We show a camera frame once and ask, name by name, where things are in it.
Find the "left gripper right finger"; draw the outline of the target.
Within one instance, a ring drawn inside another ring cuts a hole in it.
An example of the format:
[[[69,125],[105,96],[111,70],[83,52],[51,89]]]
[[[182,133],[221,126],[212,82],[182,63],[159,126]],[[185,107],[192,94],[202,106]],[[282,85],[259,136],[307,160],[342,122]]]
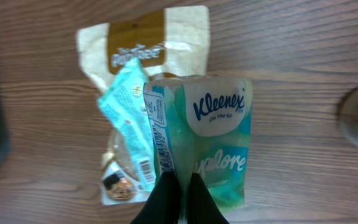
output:
[[[216,206],[201,176],[192,173],[187,198],[188,224],[229,224]]]

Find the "snack packet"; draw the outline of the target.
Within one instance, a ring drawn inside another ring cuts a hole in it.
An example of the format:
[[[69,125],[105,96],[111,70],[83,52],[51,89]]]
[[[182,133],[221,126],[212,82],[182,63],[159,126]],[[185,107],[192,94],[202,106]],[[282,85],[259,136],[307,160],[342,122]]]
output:
[[[148,82],[204,75],[209,46],[209,9],[206,6],[166,8],[131,21],[86,27],[76,34],[79,67],[99,90],[98,100],[132,58],[140,60]],[[103,205],[148,199],[151,191],[142,188],[124,138],[113,125],[101,168]]]

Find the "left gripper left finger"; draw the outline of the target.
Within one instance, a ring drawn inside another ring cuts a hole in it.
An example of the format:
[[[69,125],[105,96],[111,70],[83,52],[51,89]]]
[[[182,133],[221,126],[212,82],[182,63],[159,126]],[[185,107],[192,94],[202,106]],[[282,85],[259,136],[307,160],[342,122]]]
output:
[[[131,224],[177,224],[181,190],[175,173],[164,172]]]

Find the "teal tissue pack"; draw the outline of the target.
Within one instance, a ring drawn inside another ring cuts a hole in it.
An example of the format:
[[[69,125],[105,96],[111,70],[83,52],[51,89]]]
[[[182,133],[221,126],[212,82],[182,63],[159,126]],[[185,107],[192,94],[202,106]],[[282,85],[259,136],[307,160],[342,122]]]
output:
[[[201,176],[223,213],[245,204],[253,86],[236,76],[193,75],[146,83],[155,173],[173,171],[186,191]]]
[[[142,188],[152,191],[155,185],[154,145],[143,97],[143,87],[148,80],[140,60],[130,59],[99,98],[98,107],[123,136]]]

